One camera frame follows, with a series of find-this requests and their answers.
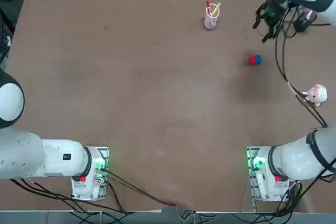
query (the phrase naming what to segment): red marker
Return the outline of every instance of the red marker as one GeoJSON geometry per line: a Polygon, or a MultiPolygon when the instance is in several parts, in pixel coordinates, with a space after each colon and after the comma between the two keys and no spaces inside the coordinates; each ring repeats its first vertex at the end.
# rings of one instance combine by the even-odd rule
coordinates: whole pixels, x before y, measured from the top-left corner
{"type": "Polygon", "coordinates": [[[206,6],[207,6],[208,14],[211,17],[211,19],[210,19],[211,25],[213,26],[214,25],[214,20],[212,19],[212,14],[211,14],[211,8],[210,8],[210,2],[209,2],[209,0],[206,1],[206,6]]]}
{"type": "Polygon", "coordinates": [[[206,1],[206,6],[208,7],[208,13],[211,16],[211,8],[210,8],[210,2],[209,2],[209,0],[206,1]]]}

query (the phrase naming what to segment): green led light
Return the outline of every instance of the green led light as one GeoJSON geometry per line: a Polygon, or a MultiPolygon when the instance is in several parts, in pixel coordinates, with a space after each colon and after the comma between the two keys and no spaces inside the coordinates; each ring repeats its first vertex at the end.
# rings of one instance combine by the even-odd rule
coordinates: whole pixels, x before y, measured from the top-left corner
{"type": "Polygon", "coordinates": [[[265,162],[266,160],[263,158],[263,157],[256,157],[254,160],[253,160],[253,167],[255,170],[260,170],[262,167],[263,167],[263,163],[265,162]]]}

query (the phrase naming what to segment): black cable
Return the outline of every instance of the black cable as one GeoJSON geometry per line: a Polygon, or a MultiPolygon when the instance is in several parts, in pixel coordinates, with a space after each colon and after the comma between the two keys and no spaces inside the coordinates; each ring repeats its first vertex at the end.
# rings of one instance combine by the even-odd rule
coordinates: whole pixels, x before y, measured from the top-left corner
{"type": "MultiPolygon", "coordinates": [[[[67,203],[64,199],[58,197],[57,194],[52,193],[51,191],[47,190],[47,189],[44,188],[43,186],[41,186],[41,185],[38,184],[38,186],[40,186],[40,187],[43,189],[43,190],[40,190],[40,189],[38,189],[38,188],[35,188],[34,186],[31,186],[31,185],[30,185],[29,183],[27,183],[23,178],[21,179],[21,181],[22,181],[27,187],[29,187],[29,188],[31,188],[31,189],[35,189],[35,190],[37,190],[37,191],[41,191],[41,192],[45,192],[45,193],[49,193],[49,194],[54,195],[54,196],[57,197],[59,200],[61,200],[61,201],[64,202],[65,204],[67,204],[67,205],[68,205],[70,208],[72,208],[74,211],[76,211],[76,212],[81,212],[81,211],[78,211],[76,208],[74,208],[71,204],[67,203]]],[[[72,212],[69,212],[69,213],[70,213],[71,215],[76,216],[78,219],[81,219],[81,222],[80,222],[80,223],[86,222],[86,223],[89,223],[89,224],[94,224],[94,223],[88,221],[87,219],[88,219],[90,216],[92,216],[92,215],[96,215],[97,213],[93,213],[93,214],[91,214],[91,213],[89,213],[89,212],[86,212],[86,211],[85,211],[84,209],[82,209],[76,202],[74,202],[74,203],[75,203],[75,204],[82,210],[82,212],[88,214],[88,216],[87,216],[86,218],[83,219],[83,218],[79,217],[78,215],[75,215],[75,214],[72,213],[72,212]]]]}
{"type": "Polygon", "coordinates": [[[321,181],[327,182],[327,183],[331,183],[331,180],[326,180],[324,178],[320,178],[321,181]]]}
{"type": "MultiPolygon", "coordinates": [[[[278,46],[278,35],[276,36],[276,41],[275,41],[275,58],[276,58],[276,64],[277,64],[277,67],[278,67],[278,69],[279,69],[279,71],[280,71],[280,73],[281,73],[281,75],[282,75],[282,77],[284,78],[284,80],[290,85],[290,87],[295,91],[295,97],[296,97],[296,99],[311,113],[311,115],[321,124],[321,126],[322,127],[328,127],[328,125],[327,125],[327,123],[326,123],[326,121],[325,121],[325,119],[321,116],[321,114],[317,111],[317,109],[312,105],[312,104],[310,104],[309,102],[306,102],[305,101],[305,97],[303,96],[303,94],[299,91],[299,90],[297,90],[295,87],[294,87],[294,85],[292,85],[291,83],[289,83],[289,80],[288,80],[288,78],[287,78],[287,75],[286,75],[286,72],[285,72],[285,43],[286,43],[286,38],[287,38],[287,32],[288,32],[288,30],[289,30],[289,27],[290,27],[290,25],[292,24],[292,22],[293,22],[293,19],[294,19],[294,17],[295,17],[295,14],[296,14],[296,12],[297,12],[297,10],[298,10],[298,7],[296,8],[296,11],[295,11],[295,13],[293,14],[293,16],[292,16],[292,18],[291,18],[291,20],[290,20],[290,22],[289,22],[289,25],[288,25],[288,27],[287,27],[287,29],[286,29],[286,31],[285,31],[285,34],[283,35],[283,43],[282,43],[282,70],[280,69],[280,65],[279,65],[279,61],[278,61],[278,55],[277,55],[277,53],[278,53],[278,49],[277,49],[277,46],[278,46]]],[[[280,25],[279,25],[279,29],[282,29],[282,26],[283,26],[283,24],[284,24],[284,22],[285,22],[285,18],[286,18],[286,16],[288,15],[288,13],[289,13],[289,9],[288,10],[286,10],[285,11],[285,13],[284,13],[284,16],[283,16],[283,18],[282,18],[282,20],[281,20],[281,22],[280,22],[280,25]]]]}
{"type": "Polygon", "coordinates": [[[109,222],[109,223],[106,223],[106,224],[114,224],[114,223],[116,223],[116,222],[118,222],[118,221],[120,222],[120,220],[122,220],[123,218],[125,218],[125,217],[127,217],[127,216],[129,216],[129,215],[132,215],[132,214],[134,214],[134,213],[131,212],[131,213],[129,213],[128,215],[125,215],[125,216],[119,218],[118,220],[115,220],[115,221],[113,221],[113,222],[109,222]]]}
{"type": "Polygon", "coordinates": [[[107,216],[109,216],[109,217],[111,217],[112,219],[114,219],[116,222],[118,222],[119,224],[122,224],[122,222],[120,221],[120,219],[118,219],[117,217],[115,217],[115,216],[113,216],[113,215],[111,215],[111,214],[108,214],[107,212],[104,212],[103,213],[104,215],[107,215],[107,216]]]}
{"type": "MultiPolygon", "coordinates": [[[[33,193],[33,194],[36,194],[36,195],[40,195],[40,196],[43,196],[43,197],[46,197],[46,198],[49,198],[49,199],[56,199],[56,200],[59,200],[57,197],[53,197],[51,195],[48,195],[48,194],[42,194],[42,193],[39,193],[37,191],[34,191],[34,190],[31,190],[25,186],[23,186],[22,184],[20,184],[19,182],[17,182],[16,180],[14,179],[10,179],[10,181],[12,181],[14,184],[16,184],[17,186],[21,187],[23,190],[25,191],[28,191],[30,193],[33,193]]],[[[112,211],[116,211],[116,212],[120,212],[123,214],[122,211],[119,211],[119,210],[116,210],[114,208],[111,208],[111,207],[108,207],[108,206],[103,206],[103,205],[100,205],[100,204],[95,204],[95,203],[92,203],[90,201],[84,201],[84,200],[80,200],[80,199],[72,199],[72,198],[68,198],[64,195],[61,195],[64,200],[70,200],[70,201],[76,201],[76,202],[82,202],[82,203],[85,203],[85,204],[88,204],[88,205],[92,205],[92,206],[95,206],[95,207],[101,207],[101,208],[105,208],[105,209],[108,209],[108,210],[112,210],[112,211]]]]}
{"type": "Polygon", "coordinates": [[[78,215],[75,215],[73,212],[69,212],[69,214],[71,214],[73,216],[76,216],[78,219],[80,219],[81,220],[80,223],[86,222],[88,224],[94,224],[93,222],[87,220],[87,218],[90,217],[90,215],[88,217],[86,217],[86,218],[82,218],[82,217],[80,217],[78,215]]]}
{"type": "MultiPolygon", "coordinates": [[[[38,189],[38,188],[36,188],[36,187],[34,187],[34,186],[32,186],[32,185],[30,185],[29,183],[27,183],[23,178],[21,179],[21,181],[27,186],[27,187],[29,187],[30,189],[32,189],[32,190],[35,190],[35,191],[39,191],[39,192],[41,192],[41,193],[47,193],[47,194],[49,194],[49,195],[54,195],[55,197],[62,197],[62,199],[67,199],[67,197],[63,197],[63,195],[61,195],[61,194],[56,194],[56,193],[53,193],[53,192],[51,192],[51,191],[49,191],[49,190],[47,190],[46,188],[44,188],[43,186],[41,186],[39,183],[35,183],[34,182],[34,184],[35,185],[37,185],[38,187],[40,187],[40,188],[42,188],[43,190],[41,190],[41,189],[38,189]]],[[[75,201],[72,201],[80,210],[81,210],[81,212],[84,212],[84,213],[86,213],[86,214],[90,214],[89,212],[86,212],[77,202],[75,202],[75,201]]],[[[74,211],[77,211],[77,212],[80,212],[80,211],[78,211],[76,208],[74,208],[72,205],[70,205],[70,204],[68,204],[66,201],[64,202],[65,204],[67,204],[70,208],[72,208],[74,211]]]]}
{"type": "Polygon", "coordinates": [[[286,82],[288,82],[288,79],[287,79],[287,76],[286,76],[286,72],[285,72],[285,52],[284,52],[284,50],[285,50],[285,43],[286,43],[286,35],[288,33],[290,25],[293,23],[293,20],[295,18],[296,13],[298,12],[298,10],[299,10],[299,7],[296,7],[296,9],[295,9],[295,11],[293,13],[293,16],[292,16],[292,18],[291,18],[291,20],[289,22],[289,25],[288,25],[288,27],[287,27],[287,29],[285,31],[285,34],[283,35],[283,42],[282,42],[282,74],[284,75],[286,82]]]}
{"type": "Polygon", "coordinates": [[[113,173],[113,172],[111,172],[111,171],[109,171],[109,170],[107,170],[107,169],[101,169],[101,171],[103,171],[103,172],[107,172],[107,173],[111,174],[112,176],[116,177],[117,179],[123,181],[124,183],[126,183],[127,185],[129,185],[130,187],[132,187],[133,189],[135,189],[136,191],[142,193],[143,195],[146,195],[147,197],[149,197],[149,198],[155,200],[155,201],[158,202],[158,203],[161,203],[161,204],[166,205],[166,206],[176,206],[175,204],[167,203],[167,202],[165,202],[165,201],[163,201],[163,200],[160,200],[160,199],[156,198],[155,196],[153,196],[153,195],[147,193],[146,191],[141,190],[139,187],[137,187],[137,186],[135,186],[135,185],[133,185],[133,184],[127,182],[125,179],[121,178],[121,177],[118,176],[117,174],[115,174],[115,173],[113,173]]]}
{"type": "Polygon", "coordinates": [[[325,23],[325,24],[310,24],[311,26],[330,26],[329,23],[325,23]]]}
{"type": "Polygon", "coordinates": [[[82,224],[83,222],[86,222],[86,220],[89,219],[92,215],[98,215],[98,214],[99,214],[99,212],[94,212],[94,213],[92,213],[92,214],[89,214],[88,216],[86,216],[86,217],[84,218],[84,220],[81,220],[81,222],[78,223],[78,224],[82,224]]]}
{"type": "Polygon", "coordinates": [[[118,198],[117,192],[115,191],[115,189],[112,186],[112,184],[110,182],[108,182],[107,180],[105,180],[105,183],[111,188],[111,190],[112,190],[112,192],[114,194],[115,201],[117,202],[117,205],[119,207],[119,210],[125,212],[125,210],[123,209],[123,207],[120,204],[120,200],[118,198]]]}
{"type": "Polygon", "coordinates": [[[299,186],[300,186],[300,187],[299,187],[299,190],[298,190],[298,192],[297,192],[297,194],[296,194],[295,196],[292,194],[292,192],[293,192],[293,190],[294,190],[294,187],[292,188],[292,190],[289,190],[289,189],[288,189],[288,190],[284,193],[284,195],[282,196],[282,198],[281,198],[281,200],[280,200],[280,202],[279,202],[279,204],[278,204],[278,206],[277,206],[277,209],[276,209],[276,211],[275,211],[274,213],[271,213],[271,214],[258,214],[259,217],[257,217],[257,218],[256,218],[254,221],[252,221],[252,222],[242,220],[242,219],[240,219],[238,216],[236,216],[235,214],[232,214],[232,215],[233,215],[235,218],[237,218],[238,220],[240,220],[240,221],[242,221],[242,222],[244,222],[244,223],[248,223],[248,224],[258,224],[258,223],[263,223],[263,222],[271,223],[270,221],[273,220],[274,218],[276,218],[276,217],[283,217],[283,216],[289,214],[289,217],[287,218],[287,220],[286,220],[285,222],[282,223],[282,224],[285,224],[285,223],[287,223],[287,222],[290,220],[290,218],[292,217],[293,210],[294,210],[294,208],[295,208],[295,206],[296,206],[296,204],[297,204],[297,202],[298,202],[298,200],[299,200],[299,196],[301,195],[301,192],[302,192],[302,183],[299,183],[299,186]],[[280,205],[281,205],[281,203],[283,202],[283,200],[284,200],[284,198],[286,197],[287,194],[289,194],[289,196],[290,196],[290,200],[292,201],[292,205],[289,206],[289,202],[287,202],[285,208],[279,210],[280,205]],[[272,216],[272,217],[271,217],[270,219],[266,219],[265,216],[272,216]],[[257,221],[257,220],[260,219],[261,217],[264,217],[265,220],[257,221]]]}

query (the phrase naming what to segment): yellow pencil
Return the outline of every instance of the yellow pencil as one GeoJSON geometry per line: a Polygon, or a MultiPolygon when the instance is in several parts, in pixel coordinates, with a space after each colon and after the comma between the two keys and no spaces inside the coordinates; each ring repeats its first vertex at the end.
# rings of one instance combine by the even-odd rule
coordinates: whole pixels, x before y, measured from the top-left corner
{"type": "Polygon", "coordinates": [[[214,11],[212,12],[212,16],[215,16],[216,11],[219,9],[221,3],[219,2],[214,11]]]}

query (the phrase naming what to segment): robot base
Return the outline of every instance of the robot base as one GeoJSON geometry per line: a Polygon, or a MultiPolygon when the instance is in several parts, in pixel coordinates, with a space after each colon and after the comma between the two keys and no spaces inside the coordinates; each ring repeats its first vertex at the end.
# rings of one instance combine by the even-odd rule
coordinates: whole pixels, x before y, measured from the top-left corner
{"type": "Polygon", "coordinates": [[[248,160],[250,167],[250,180],[252,180],[254,188],[258,188],[258,192],[253,191],[253,195],[257,200],[262,201],[281,201],[289,187],[289,179],[286,181],[276,181],[275,176],[269,169],[268,152],[271,146],[248,147],[248,160]]]}
{"type": "Polygon", "coordinates": [[[87,146],[92,156],[89,174],[80,177],[79,181],[71,178],[72,198],[80,200],[104,200],[106,198],[105,179],[107,173],[100,169],[108,169],[109,147],[87,146]]]}

